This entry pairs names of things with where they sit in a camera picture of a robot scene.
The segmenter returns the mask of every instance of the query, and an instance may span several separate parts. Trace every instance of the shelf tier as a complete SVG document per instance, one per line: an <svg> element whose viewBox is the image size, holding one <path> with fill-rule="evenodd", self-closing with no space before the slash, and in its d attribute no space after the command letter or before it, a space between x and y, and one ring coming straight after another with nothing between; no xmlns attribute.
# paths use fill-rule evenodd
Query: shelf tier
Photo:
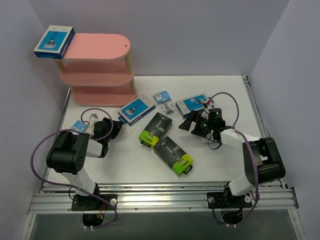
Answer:
<svg viewBox="0 0 320 240"><path fill-rule="evenodd" d="M121 87L134 73L128 73L125 61L71 61L60 78L69 86Z"/></svg>
<svg viewBox="0 0 320 240"><path fill-rule="evenodd" d="M137 97L130 84L120 87L74 86L73 100L79 105L122 107Z"/></svg>
<svg viewBox="0 0 320 240"><path fill-rule="evenodd" d="M130 41L119 34L76 33L64 60L115 61L130 51Z"/></svg>

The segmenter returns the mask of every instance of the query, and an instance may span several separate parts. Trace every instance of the blue package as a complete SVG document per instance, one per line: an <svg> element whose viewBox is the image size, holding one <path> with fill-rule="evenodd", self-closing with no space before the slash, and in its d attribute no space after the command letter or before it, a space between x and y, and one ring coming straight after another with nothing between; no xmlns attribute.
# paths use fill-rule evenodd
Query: blue package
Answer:
<svg viewBox="0 0 320 240"><path fill-rule="evenodd" d="M119 120L131 126L155 108L155 103L146 95L141 94L118 110Z"/></svg>
<svg viewBox="0 0 320 240"><path fill-rule="evenodd" d="M189 117L192 110L202 113L204 111L203 103L206 103L209 100L205 93L192 96L183 100L175 102L175 106L178 108L181 116L185 119Z"/></svg>
<svg viewBox="0 0 320 240"><path fill-rule="evenodd" d="M79 133L82 133L87 127L88 127L88 124L82 122L81 120L78 120L73 124L71 129L76 130Z"/></svg>
<svg viewBox="0 0 320 240"><path fill-rule="evenodd" d="M164 101L169 101L171 99L167 91L158 92L153 95L153 98L157 104L160 104Z"/></svg>
<svg viewBox="0 0 320 240"><path fill-rule="evenodd" d="M71 26L50 25L33 52L38 58L62 59L74 36Z"/></svg>

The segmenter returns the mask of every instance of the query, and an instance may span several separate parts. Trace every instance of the tabletop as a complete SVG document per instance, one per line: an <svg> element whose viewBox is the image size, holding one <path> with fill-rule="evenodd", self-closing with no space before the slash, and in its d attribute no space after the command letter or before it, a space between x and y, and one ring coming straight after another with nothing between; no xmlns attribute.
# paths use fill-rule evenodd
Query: tabletop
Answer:
<svg viewBox="0 0 320 240"><path fill-rule="evenodd" d="M228 92L235 97L240 109L236 129L252 136L261 136L241 76L135 76L134 80L138 94L145 94L151 98L155 93L167 90L174 102L202 93L212 96L218 92ZM226 124L232 125L237 116L234 101L227 95L218 95L213 100L215 107L222 109L222 117ZM77 105L71 98L67 103L62 129L69 129L88 108L89 106ZM114 120L118 120L118 107L101 108ZM173 118L172 127L167 135L193 158L193 169L186 175L175 175L153 149L139 142L139 134L156 112L157 108L132 126L123 125L116 139L110 141L105 158L85 158L84 167L94 182L98 184L225 182L234 180L244 172L241 152L225 145L217 150L211 150L207 144L201 143L199 136L178 128L184 121L179 115ZM103 112L92 110L84 114L84 120L88 120L92 113L97 114L99 119L106 117ZM68 183L66 178L53 169L50 169L47 179Z"/></svg>

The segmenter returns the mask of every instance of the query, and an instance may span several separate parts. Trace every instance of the purple cable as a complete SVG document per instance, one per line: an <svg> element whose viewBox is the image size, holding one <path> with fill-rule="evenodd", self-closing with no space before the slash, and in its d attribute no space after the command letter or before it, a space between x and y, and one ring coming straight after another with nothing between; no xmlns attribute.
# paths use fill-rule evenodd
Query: purple cable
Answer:
<svg viewBox="0 0 320 240"><path fill-rule="evenodd" d="M102 109L100 109L100 108L90 108L90 109L85 110L85 111L81 114L81 120L82 120L83 114L84 114L85 112L89 111L89 110L100 110L100 111L106 113L106 114L110 117L110 115L109 115L106 111L104 111L104 110L102 110ZM111 117L110 117L110 120L111 120L111 129L110 129L110 131L109 131L105 136L100 137L99 139L96 139L96 140L104 139L104 138L106 138L107 136L110 135L110 133L111 133L111 131L113 130L113 127L114 127L114 123L113 123ZM68 188L78 189L79 191L83 192L84 194L87 194L87 195L89 195L89 196L91 196L91 197L94 197L94 198L100 200L101 202L107 204L107 205L114 211L114 214L115 214L114 218L113 218L112 220L106 222L106 223L102 223L102 224L99 225L99 226L94 226L93 228L94 228L94 229L97 229L97 228L105 227L105 226L113 223L114 221L116 221L116 220L117 220L117 217L118 217L117 210L116 210L115 207L112 206L108 201L104 200L102 197L99 197L99 196L94 195L94 194L92 194L92 193L90 193L90 192L87 192L86 190L83 190L83 189L79 188L78 186L75 186L75 185L72 185L72 184L67 184L67 183L60 183L60 182L54 182L54 181L46 180L46 179L44 179L43 177L41 177L41 176L37 173L37 171L36 171L36 169L35 169L34 158L35 158L36 151L37 151L38 148L41 146L41 144L43 144L43 143L44 143L47 139L49 139L50 137L52 137L52 136L54 136L54 135L56 135L56 134L63 133L63 132L74 132L74 133L77 133L77 134L80 133L80 132L78 132L77 130L74 130L74 129L62 129L62 130L56 131L56 132L54 132L54 133L51 133L50 135L48 135L48 136L46 136L44 139L42 139L42 140L35 146L35 148L33 149L32 153L31 153L31 157L30 157L30 167L31 167L31 170L32 170L33 174L34 174L40 181L42 181L42 182L44 182L44 183L52 184L52 185L57 185L57 186L68 187Z"/></svg>
<svg viewBox="0 0 320 240"><path fill-rule="evenodd" d="M108 136L111 134L112 130L114 129L114 121L112 120L110 114L107 113L107 111L105 111L105 110L103 110L103 109L101 109L101 108L98 108L98 107L92 107L92 108L88 108L87 110L84 110L83 113L81 113L80 119L81 119L81 121L82 121L83 123L85 122L84 119L83 119L84 114L85 114L86 112L88 112L88 111L91 111L91 110L98 110L98 111L104 112L105 114L108 115L109 119L111 120L111 129L110 129L110 131L109 131L106 135L94 139L94 141L97 142L97 141L100 141L100 140L102 140L102 139L105 139L106 137L108 137Z"/></svg>
<svg viewBox="0 0 320 240"><path fill-rule="evenodd" d="M237 114L236 114L235 121L234 121L234 123L233 123L233 125L232 125L232 128L234 129L234 131L235 131L237 134L241 135L241 137L243 138L244 143L245 143L246 147L248 148L249 155L250 155L250 158L251 158L251 161L252 161L252 166L253 166L255 197L254 197L254 195L252 194L252 191L251 191L251 195L252 195L252 198L253 198L253 200L254 200L254 204L253 204L252 208L250 209L249 213L242 219L242 221L240 221L239 223L235 224L235 225L239 225L239 224L242 224L244 221L246 221L246 220L248 219L248 217L249 217L249 216L251 215L251 213L254 211L254 209L255 209L255 207L256 207L259 199L260 199L260 195L259 195L259 180L258 180L258 166L257 166L257 162L256 162L256 158L255 158L255 156L254 156L254 153L252 152L252 149L251 149L250 144L249 144L249 142L248 142L248 139L246 138L246 136L245 136L242 132L236 130L236 123L237 123L237 121L238 121L238 119L239 119L239 114L240 114L239 105L238 105L237 100L234 98L234 96L232 96L230 93L225 92L225 91L218 92L218 93L214 94L212 97L209 97L209 99L213 102L212 99L213 99L215 96L220 95L220 94L226 94L226 95L230 96L230 97L233 99L234 103L235 103ZM223 216L224 216L225 214L227 214L227 212L224 212L224 213L221 215L222 219L223 219Z"/></svg>

